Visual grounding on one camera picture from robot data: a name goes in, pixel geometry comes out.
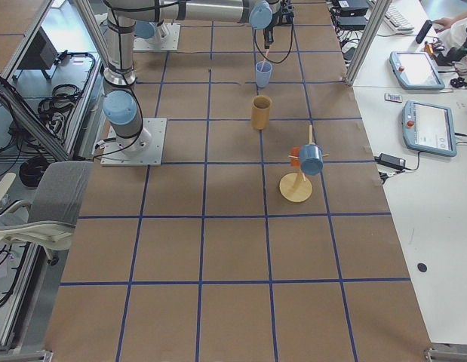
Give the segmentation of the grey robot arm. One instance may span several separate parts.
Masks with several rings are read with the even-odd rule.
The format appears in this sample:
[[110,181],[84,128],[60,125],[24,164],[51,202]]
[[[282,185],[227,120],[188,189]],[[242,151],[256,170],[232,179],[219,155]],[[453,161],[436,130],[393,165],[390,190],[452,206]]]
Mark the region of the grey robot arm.
[[137,21],[134,34],[150,44],[165,42],[170,35],[168,25],[161,21],[159,23]]
[[250,124],[260,70],[269,68],[254,47],[250,26],[217,21],[183,25],[177,52],[133,55],[137,96],[145,117],[166,118],[156,137],[165,162],[258,162],[260,131]]

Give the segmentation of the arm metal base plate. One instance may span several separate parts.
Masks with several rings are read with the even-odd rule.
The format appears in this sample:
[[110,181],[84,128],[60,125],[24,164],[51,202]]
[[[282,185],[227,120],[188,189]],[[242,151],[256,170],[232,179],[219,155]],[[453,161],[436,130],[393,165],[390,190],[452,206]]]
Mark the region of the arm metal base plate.
[[176,51],[179,44],[180,27],[179,23],[137,21],[134,33],[134,51]]
[[160,165],[166,127],[166,118],[144,118],[143,130],[138,140],[134,137],[126,140],[117,137],[110,126],[108,137],[115,140],[105,144],[100,163],[106,167]]

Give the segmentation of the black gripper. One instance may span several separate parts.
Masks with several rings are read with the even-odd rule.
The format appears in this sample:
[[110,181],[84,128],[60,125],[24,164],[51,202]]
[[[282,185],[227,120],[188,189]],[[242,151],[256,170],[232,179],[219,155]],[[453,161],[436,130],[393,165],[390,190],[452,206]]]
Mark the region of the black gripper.
[[267,0],[272,10],[272,20],[263,30],[263,44],[269,48],[274,42],[274,28],[276,26],[289,26],[293,24],[294,12],[291,0]]

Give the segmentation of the person hand at desk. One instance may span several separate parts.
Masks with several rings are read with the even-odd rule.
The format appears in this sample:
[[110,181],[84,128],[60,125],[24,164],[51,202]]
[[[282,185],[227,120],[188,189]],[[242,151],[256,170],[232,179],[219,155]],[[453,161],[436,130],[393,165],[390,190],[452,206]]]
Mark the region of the person hand at desk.
[[449,29],[453,24],[453,19],[450,17],[443,17],[441,19],[436,19],[432,21],[432,26],[434,27],[436,33],[443,32]]

